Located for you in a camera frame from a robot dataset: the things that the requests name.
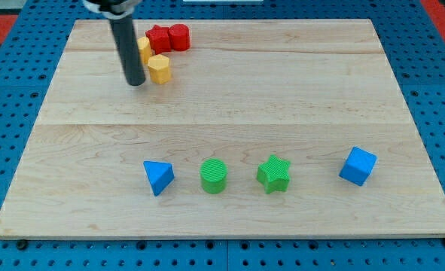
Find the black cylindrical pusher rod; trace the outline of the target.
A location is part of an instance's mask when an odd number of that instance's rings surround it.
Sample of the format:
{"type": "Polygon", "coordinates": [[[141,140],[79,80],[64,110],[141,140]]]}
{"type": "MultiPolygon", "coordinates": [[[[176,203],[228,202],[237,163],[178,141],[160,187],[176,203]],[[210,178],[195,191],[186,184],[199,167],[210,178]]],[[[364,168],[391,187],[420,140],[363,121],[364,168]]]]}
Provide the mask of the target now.
{"type": "Polygon", "coordinates": [[[109,20],[114,42],[126,82],[130,86],[140,86],[145,80],[132,15],[118,20],[109,20]]]}

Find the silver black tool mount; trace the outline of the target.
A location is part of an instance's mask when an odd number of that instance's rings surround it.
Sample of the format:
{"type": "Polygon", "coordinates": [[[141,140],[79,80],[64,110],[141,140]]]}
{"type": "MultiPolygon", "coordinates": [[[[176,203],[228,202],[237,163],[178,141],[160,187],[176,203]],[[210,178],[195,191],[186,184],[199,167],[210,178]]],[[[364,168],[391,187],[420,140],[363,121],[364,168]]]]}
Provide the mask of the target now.
{"type": "Polygon", "coordinates": [[[84,7],[107,19],[122,19],[131,15],[142,0],[82,0],[84,7]]]}

